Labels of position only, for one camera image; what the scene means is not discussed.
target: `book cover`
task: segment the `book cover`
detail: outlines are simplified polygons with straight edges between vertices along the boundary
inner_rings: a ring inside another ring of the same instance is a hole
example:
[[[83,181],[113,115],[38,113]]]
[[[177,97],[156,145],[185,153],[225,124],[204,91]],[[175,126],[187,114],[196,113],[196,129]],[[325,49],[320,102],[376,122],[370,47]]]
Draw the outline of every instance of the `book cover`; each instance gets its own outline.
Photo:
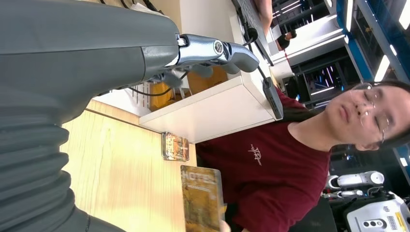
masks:
[[[189,141],[181,136],[166,132],[162,134],[162,156],[165,160],[190,160]]]
[[[181,166],[186,232],[219,232],[224,220],[219,170]]]

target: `gray robot arm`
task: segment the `gray robot arm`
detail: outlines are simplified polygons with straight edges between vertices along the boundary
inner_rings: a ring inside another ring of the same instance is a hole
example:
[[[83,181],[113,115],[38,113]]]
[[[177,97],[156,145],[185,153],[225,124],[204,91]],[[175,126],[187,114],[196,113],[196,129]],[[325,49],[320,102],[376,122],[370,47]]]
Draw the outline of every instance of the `gray robot arm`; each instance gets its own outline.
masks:
[[[240,45],[179,35],[166,17],[76,0],[0,0],[0,33],[0,232],[123,231],[75,207],[61,124],[172,68],[259,63]]]

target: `wooden table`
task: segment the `wooden table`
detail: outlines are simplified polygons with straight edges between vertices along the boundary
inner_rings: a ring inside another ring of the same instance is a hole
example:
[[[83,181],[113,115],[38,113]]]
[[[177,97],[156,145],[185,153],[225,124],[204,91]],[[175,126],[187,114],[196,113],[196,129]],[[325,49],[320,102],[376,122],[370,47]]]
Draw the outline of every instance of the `wooden table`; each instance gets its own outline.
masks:
[[[189,162],[164,161],[161,135],[137,124],[137,116],[92,101],[63,125],[76,205],[128,232],[184,232],[179,167],[196,166],[195,146]]]

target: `woman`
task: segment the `woman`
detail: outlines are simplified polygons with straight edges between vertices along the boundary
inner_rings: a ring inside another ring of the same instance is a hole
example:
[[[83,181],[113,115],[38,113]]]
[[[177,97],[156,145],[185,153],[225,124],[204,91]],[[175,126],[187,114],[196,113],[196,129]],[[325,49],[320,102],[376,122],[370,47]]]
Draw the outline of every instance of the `woman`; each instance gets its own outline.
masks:
[[[224,201],[237,205],[232,231],[287,232],[317,204],[333,146],[365,151],[410,140],[407,84],[361,84],[316,115],[277,92],[284,120],[197,144],[202,166],[221,171]]]

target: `table surface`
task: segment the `table surface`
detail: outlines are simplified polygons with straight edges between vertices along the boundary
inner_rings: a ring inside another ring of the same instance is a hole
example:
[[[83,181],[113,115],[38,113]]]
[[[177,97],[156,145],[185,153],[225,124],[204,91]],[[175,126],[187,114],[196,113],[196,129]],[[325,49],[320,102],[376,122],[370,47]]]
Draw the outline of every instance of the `table surface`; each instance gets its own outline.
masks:
[[[125,231],[185,231],[180,165],[164,161],[161,135],[137,127],[136,116],[92,101],[77,119],[64,124],[70,139],[61,146],[70,162],[76,205]]]

